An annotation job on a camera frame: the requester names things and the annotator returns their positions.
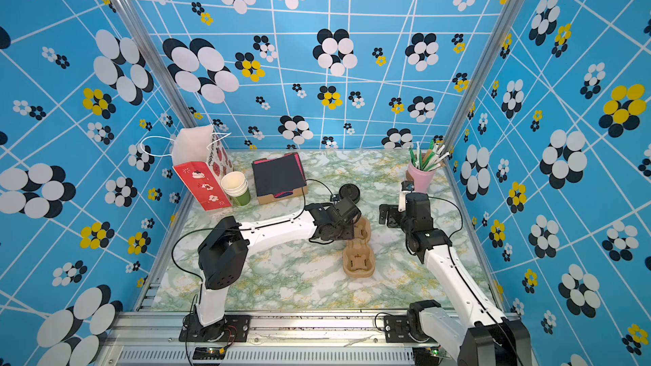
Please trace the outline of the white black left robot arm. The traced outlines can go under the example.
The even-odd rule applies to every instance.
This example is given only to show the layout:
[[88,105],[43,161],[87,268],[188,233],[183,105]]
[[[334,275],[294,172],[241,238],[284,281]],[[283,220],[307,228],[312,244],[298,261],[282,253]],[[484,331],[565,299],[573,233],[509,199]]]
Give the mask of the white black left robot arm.
[[351,240],[362,213],[350,199],[335,203],[310,203],[271,220],[239,222],[223,218],[198,246],[201,292],[197,305],[203,327],[225,323],[229,287],[242,274],[247,259],[288,242]]

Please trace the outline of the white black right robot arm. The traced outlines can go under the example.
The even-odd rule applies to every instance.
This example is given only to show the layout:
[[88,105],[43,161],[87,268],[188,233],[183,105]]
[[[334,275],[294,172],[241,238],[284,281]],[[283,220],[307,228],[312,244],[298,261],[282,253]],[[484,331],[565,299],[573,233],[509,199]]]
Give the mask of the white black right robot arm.
[[430,200],[425,193],[403,191],[397,205],[379,206],[379,223],[402,230],[408,252],[435,276],[456,313],[450,316],[432,300],[412,303],[410,334],[417,342],[437,342],[458,365],[531,365],[527,327],[484,294],[449,235],[434,226]]

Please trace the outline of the brown pulp cup carrier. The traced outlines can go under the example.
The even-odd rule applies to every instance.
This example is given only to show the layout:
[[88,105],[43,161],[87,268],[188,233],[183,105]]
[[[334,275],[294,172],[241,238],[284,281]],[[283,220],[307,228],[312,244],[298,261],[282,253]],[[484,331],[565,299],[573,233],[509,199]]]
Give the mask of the brown pulp cup carrier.
[[371,241],[371,223],[362,216],[354,225],[354,238],[342,251],[342,267],[354,279],[370,278],[376,270],[376,258]]

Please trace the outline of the black plastic cup lids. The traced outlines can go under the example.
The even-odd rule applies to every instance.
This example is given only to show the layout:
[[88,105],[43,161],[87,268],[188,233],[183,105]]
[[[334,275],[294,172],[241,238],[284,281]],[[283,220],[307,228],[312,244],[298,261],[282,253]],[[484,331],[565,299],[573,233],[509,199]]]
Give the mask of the black plastic cup lids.
[[355,184],[351,183],[342,185],[339,188],[338,195],[342,200],[348,198],[355,204],[357,204],[361,198],[360,189]]

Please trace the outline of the white green paper cup stack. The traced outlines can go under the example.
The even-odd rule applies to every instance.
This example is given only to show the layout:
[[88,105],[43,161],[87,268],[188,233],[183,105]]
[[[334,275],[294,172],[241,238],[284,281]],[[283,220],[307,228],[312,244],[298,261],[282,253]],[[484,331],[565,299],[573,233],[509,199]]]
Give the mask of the white green paper cup stack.
[[243,207],[250,203],[249,183],[244,173],[232,171],[222,177],[220,184],[235,205]]

